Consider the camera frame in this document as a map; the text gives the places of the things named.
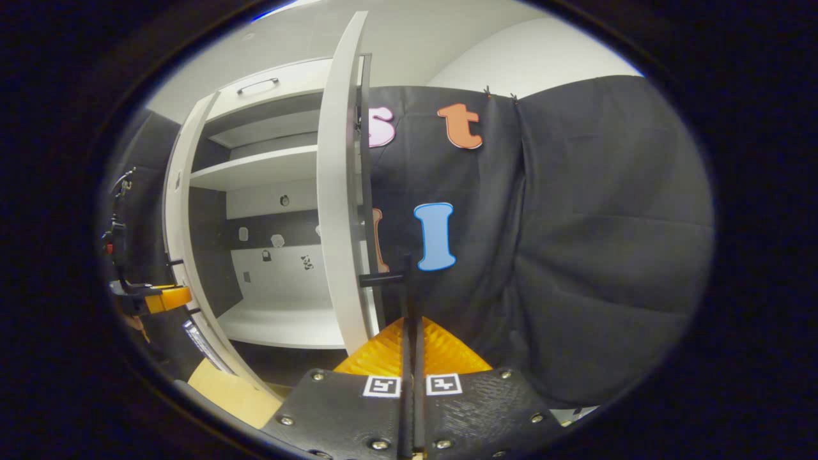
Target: white shelf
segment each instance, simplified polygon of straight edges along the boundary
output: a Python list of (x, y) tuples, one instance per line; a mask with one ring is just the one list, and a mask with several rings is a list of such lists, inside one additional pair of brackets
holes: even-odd
[(315, 178), (317, 151), (317, 146), (293, 147), (226, 161), (193, 173), (191, 187), (229, 192)]
[(232, 340), (286, 348), (343, 349), (344, 339), (329, 300), (242, 300), (218, 317)]

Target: bolt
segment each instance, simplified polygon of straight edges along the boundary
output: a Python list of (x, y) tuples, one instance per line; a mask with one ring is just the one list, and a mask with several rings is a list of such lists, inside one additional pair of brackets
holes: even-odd
[(369, 447), (372, 447), (375, 450), (386, 450), (389, 449), (389, 443), (384, 440), (377, 440), (372, 441), (371, 444), (369, 444)]

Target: open cabinet door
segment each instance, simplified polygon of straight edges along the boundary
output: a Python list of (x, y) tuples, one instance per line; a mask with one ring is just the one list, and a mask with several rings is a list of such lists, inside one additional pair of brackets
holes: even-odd
[(363, 274), (364, 268), (357, 237), (360, 224), (355, 177), (358, 48), (366, 14), (355, 13), (335, 49), (318, 118), (316, 167), (321, 250), (332, 306), (349, 354), (371, 337), (371, 312), (358, 284), (358, 275)]
[(163, 230), (168, 260), (173, 266), (173, 275), (177, 284), (188, 286), (191, 290), (192, 302), (187, 308), (200, 309), (200, 312), (191, 315), (199, 333), (221, 359), (226, 368), (223, 371), (231, 372), (245, 379), (256, 390), (264, 391), (276, 399), (282, 399), (270, 390), (239, 357), (231, 345), (222, 328), (218, 325), (213, 310), (209, 307), (205, 292), (196, 270), (193, 258), (190, 226), (190, 185), (193, 158), (196, 147), (199, 145), (202, 129), (208, 118), (208, 113), (219, 97), (219, 92), (200, 99), (187, 116), (173, 146), (167, 175), (165, 177), (163, 195)]

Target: ceiling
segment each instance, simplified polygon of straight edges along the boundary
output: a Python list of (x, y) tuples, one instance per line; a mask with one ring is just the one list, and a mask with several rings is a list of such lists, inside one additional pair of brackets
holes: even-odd
[(515, 0), (320, 0), (235, 30), (172, 75), (148, 107), (182, 123), (196, 101), (227, 83), (332, 56), (355, 11), (369, 11), (361, 52), (372, 53), (371, 86), (426, 85), (483, 39), (549, 16)]

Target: cabinet handle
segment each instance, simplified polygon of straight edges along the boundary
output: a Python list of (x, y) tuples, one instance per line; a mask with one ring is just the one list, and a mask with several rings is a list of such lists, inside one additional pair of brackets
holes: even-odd
[(249, 87), (251, 87), (251, 86), (255, 86), (255, 85), (259, 84), (259, 83), (264, 83), (264, 82), (273, 82), (273, 83), (278, 83), (278, 79), (277, 79), (276, 77), (273, 77), (273, 78), (271, 78), (271, 79), (266, 79), (266, 80), (261, 80), (260, 82), (251, 83), (251, 84), (249, 84), (249, 85), (247, 85), (247, 86), (243, 86), (243, 87), (239, 88), (239, 90), (238, 90), (238, 91), (236, 91), (236, 94), (241, 94), (241, 93), (242, 93), (244, 90), (246, 90), (247, 88), (249, 88)]

